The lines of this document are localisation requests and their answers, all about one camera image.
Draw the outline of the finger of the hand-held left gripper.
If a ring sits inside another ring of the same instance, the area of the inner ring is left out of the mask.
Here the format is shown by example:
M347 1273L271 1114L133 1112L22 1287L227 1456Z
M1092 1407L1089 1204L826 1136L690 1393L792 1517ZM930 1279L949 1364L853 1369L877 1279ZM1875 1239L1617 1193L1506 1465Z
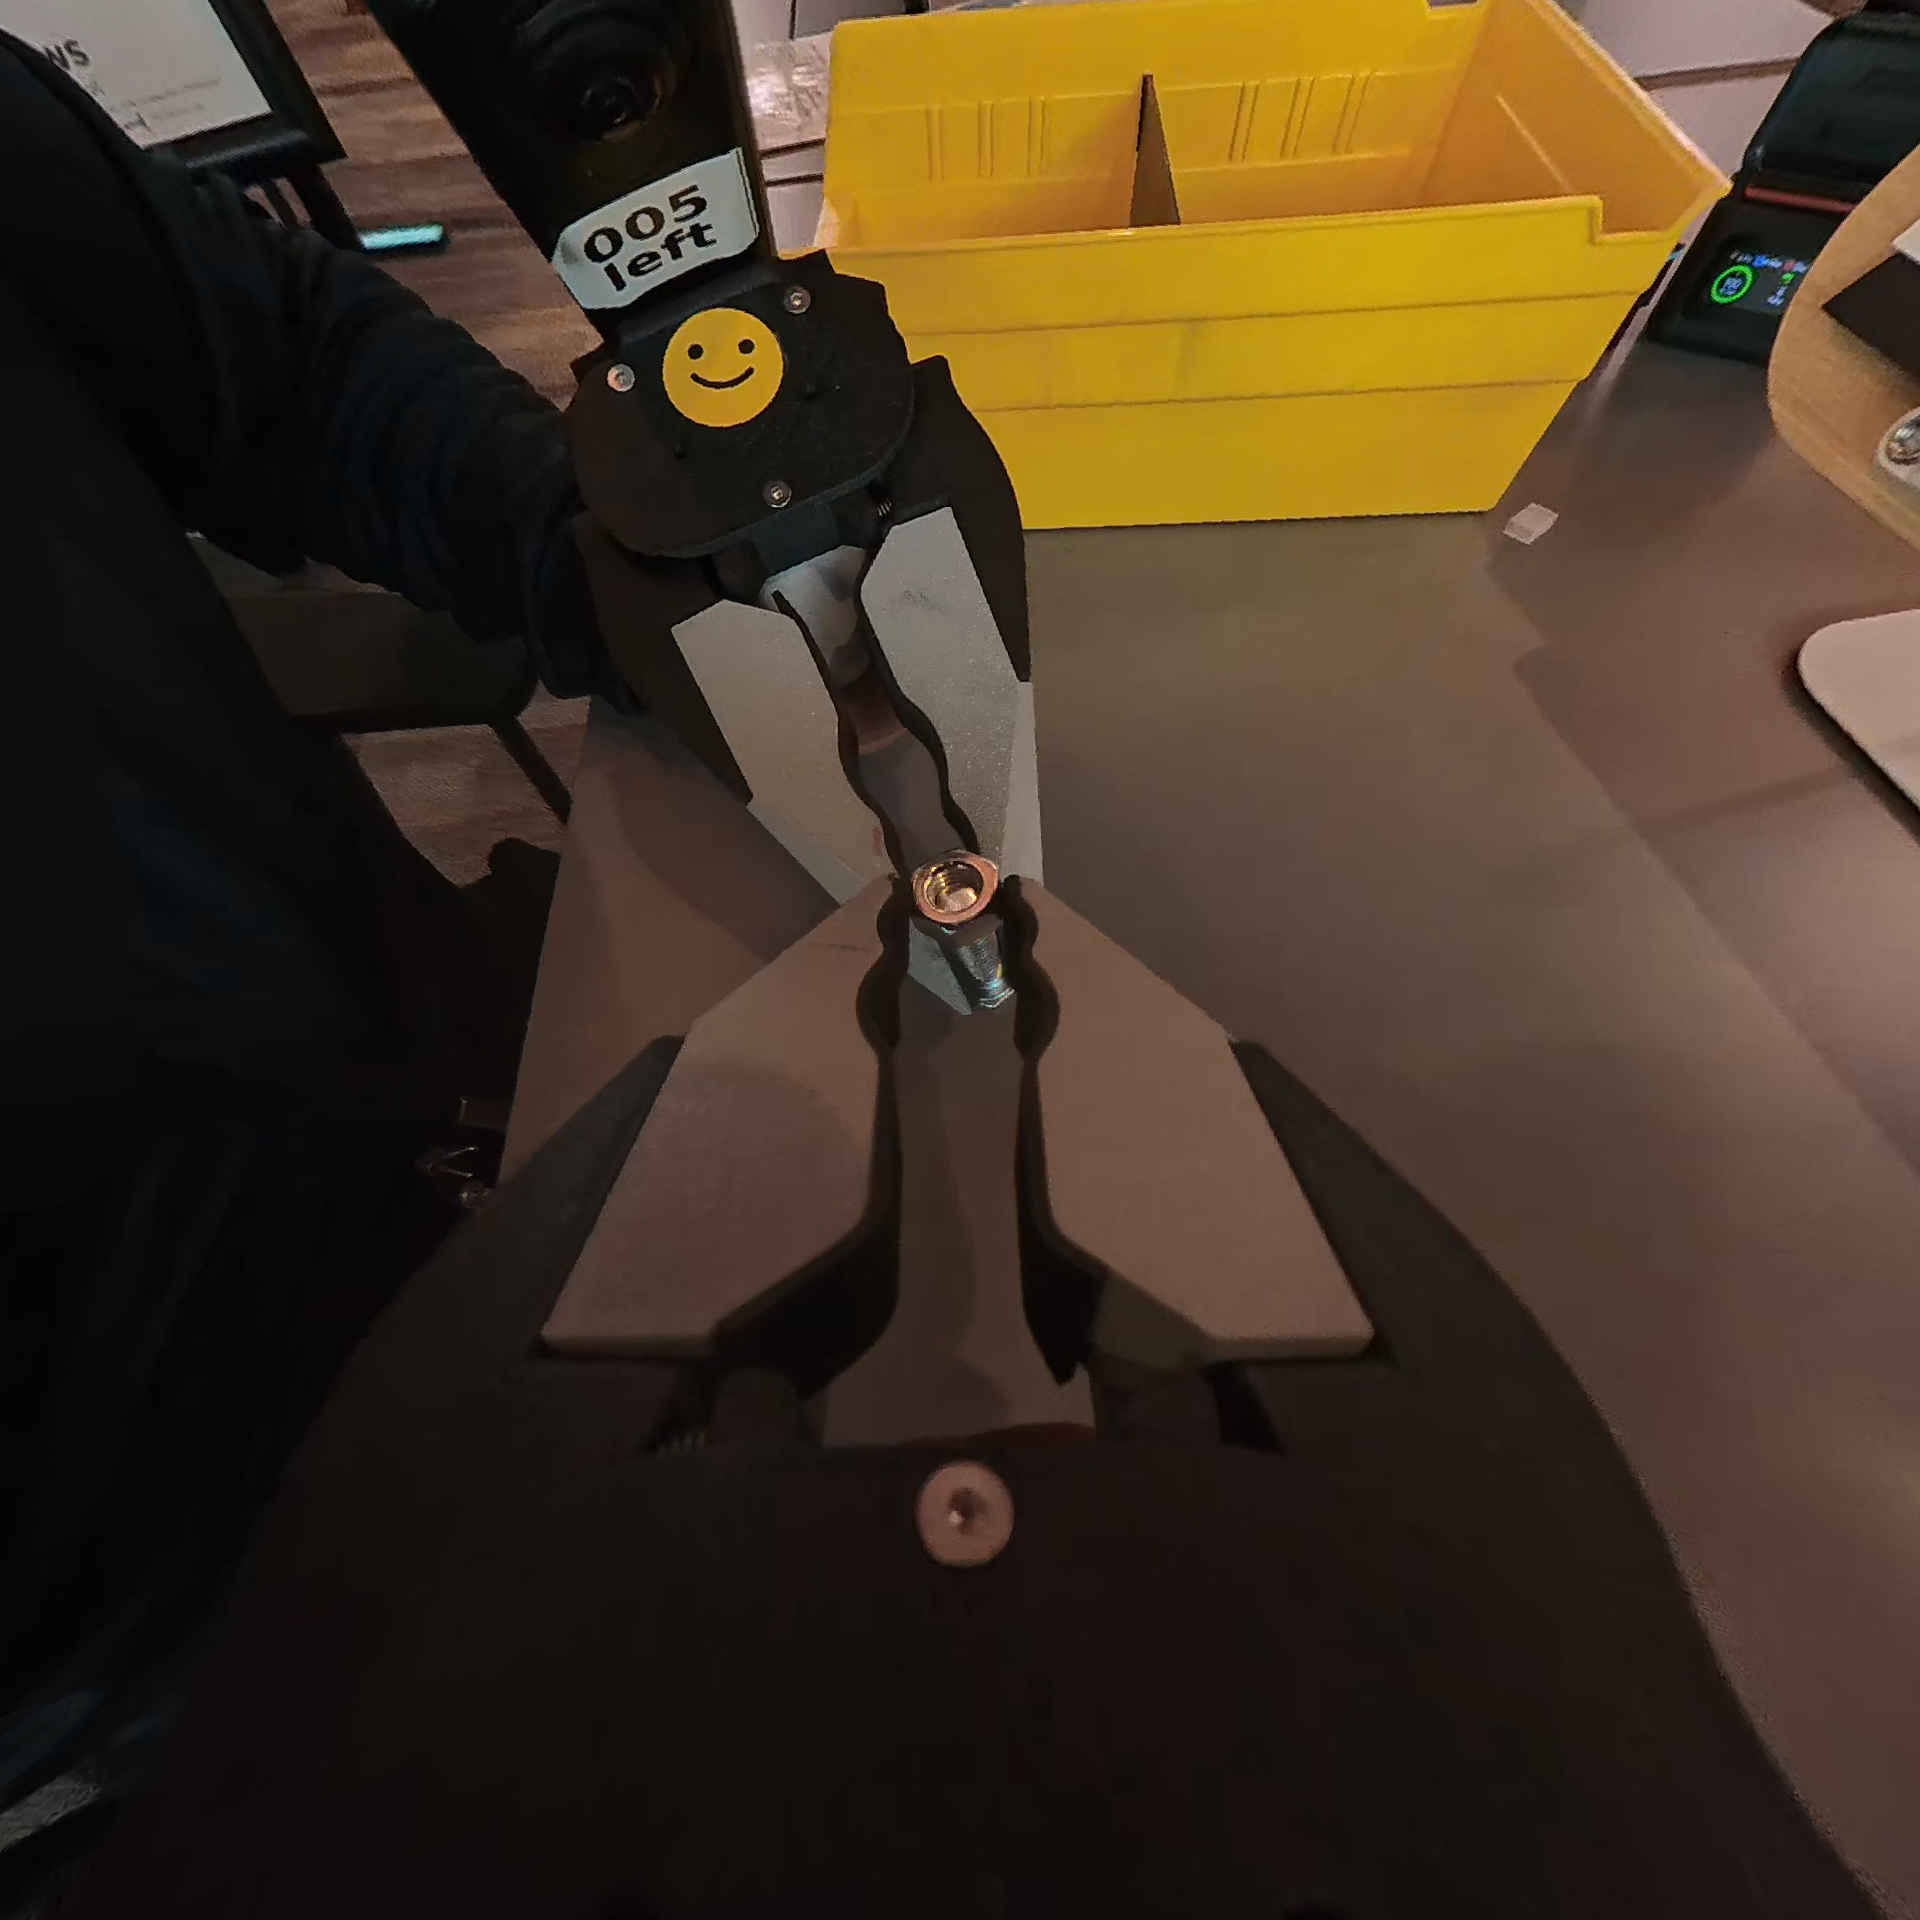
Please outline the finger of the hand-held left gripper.
M933 765L951 841L1002 876L1043 881L1036 693L954 506L884 533L860 580L860 610L877 674Z
M848 901L902 869L894 790L907 725L862 625L856 577L769 577L753 603L715 598L672 626L753 819Z

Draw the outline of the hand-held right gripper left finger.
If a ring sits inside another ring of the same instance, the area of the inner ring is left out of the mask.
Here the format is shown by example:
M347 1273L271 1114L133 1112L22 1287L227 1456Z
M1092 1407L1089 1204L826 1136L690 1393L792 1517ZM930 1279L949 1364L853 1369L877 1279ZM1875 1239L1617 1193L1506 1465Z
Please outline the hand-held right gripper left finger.
M899 1302L907 890L882 879L668 1053L541 1343L830 1388Z

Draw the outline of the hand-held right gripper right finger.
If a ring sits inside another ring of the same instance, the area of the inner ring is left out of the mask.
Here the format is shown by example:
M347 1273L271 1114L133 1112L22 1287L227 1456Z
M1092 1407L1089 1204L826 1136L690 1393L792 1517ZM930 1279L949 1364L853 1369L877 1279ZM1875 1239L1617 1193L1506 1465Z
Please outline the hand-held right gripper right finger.
M1359 1356L1375 1328L1229 1033L1037 881L999 907L1022 1305L1048 1370Z

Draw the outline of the silver metal bolt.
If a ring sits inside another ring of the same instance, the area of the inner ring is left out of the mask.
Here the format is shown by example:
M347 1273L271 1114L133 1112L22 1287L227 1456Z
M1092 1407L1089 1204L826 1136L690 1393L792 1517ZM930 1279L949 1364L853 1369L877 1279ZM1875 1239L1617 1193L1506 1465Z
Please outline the silver metal bolt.
M996 914L964 925L934 925L933 947L951 983L951 1004L961 1013L996 1012L1015 999L1016 989L1006 977L1002 925Z

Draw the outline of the person's left forearm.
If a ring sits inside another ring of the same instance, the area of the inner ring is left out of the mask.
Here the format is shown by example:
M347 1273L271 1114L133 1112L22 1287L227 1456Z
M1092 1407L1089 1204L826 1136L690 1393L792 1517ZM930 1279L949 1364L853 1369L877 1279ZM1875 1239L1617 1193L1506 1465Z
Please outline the person's left forearm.
M640 700L597 623L562 414L368 256L227 180L149 165L205 369L205 448L169 427L185 523L260 571L323 563L522 640L564 700Z

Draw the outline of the black bag with metal clips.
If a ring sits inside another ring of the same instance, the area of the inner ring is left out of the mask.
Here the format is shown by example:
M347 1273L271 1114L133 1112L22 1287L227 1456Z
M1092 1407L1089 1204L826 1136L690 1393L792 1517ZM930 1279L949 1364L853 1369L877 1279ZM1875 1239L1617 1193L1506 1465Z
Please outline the black bag with metal clips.
M473 881L430 873L419 954L450 1111L420 1172L460 1212L499 1181L559 873L559 852L525 837L499 837Z

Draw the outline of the yellow plastic bin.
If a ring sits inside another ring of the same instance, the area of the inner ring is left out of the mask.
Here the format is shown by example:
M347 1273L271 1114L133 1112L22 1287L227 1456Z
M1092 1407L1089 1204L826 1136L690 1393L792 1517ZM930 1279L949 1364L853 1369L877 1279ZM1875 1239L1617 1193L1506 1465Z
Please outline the yellow plastic bin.
M1031 530L1478 515L1727 180L1559 7L830 36L820 241Z

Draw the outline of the person's dark clothing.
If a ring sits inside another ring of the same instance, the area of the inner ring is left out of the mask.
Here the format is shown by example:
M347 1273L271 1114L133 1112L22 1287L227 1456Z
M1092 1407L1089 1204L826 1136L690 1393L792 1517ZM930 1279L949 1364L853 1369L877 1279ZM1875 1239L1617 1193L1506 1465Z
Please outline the person's dark clothing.
M450 1220L435 867L178 512L205 369L151 163L201 184L5 36L5 1718L194 1631Z

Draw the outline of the black framed sign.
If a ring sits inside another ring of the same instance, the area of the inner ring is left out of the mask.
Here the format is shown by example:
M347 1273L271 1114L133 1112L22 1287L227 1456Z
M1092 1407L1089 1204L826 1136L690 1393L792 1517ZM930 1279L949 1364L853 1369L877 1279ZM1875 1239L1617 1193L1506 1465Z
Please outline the black framed sign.
M282 226L366 252L328 178L345 145L268 4L46 4L37 36L142 147L227 177Z

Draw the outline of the white monitor base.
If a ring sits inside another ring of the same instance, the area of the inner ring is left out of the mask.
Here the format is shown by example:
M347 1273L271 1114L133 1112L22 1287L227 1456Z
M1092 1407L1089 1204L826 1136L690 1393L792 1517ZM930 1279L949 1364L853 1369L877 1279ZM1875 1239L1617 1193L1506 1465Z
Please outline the white monitor base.
M1796 672L1820 713L1918 816L1918 610L1816 630Z

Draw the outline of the light wooden board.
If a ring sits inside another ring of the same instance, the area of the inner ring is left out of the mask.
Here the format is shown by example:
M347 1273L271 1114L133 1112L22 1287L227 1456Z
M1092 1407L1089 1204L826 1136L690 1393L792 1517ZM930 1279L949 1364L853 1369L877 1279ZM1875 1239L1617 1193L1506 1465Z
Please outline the light wooden board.
M1893 252L1915 224L1918 154L1901 159L1841 224L1789 302L1765 374L1767 411L1789 448L1907 546L1918 550L1918 491L1881 465L1887 433L1915 414L1915 374L1843 328L1827 301Z

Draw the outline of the black device with screen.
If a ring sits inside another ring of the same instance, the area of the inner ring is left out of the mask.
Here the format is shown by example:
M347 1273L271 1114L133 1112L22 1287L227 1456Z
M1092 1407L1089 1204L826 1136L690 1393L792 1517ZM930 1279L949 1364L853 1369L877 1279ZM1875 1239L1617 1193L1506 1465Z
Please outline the black device with screen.
M1918 143L1918 4L1864 4L1789 73L1643 337L1762 367L1816 256Z

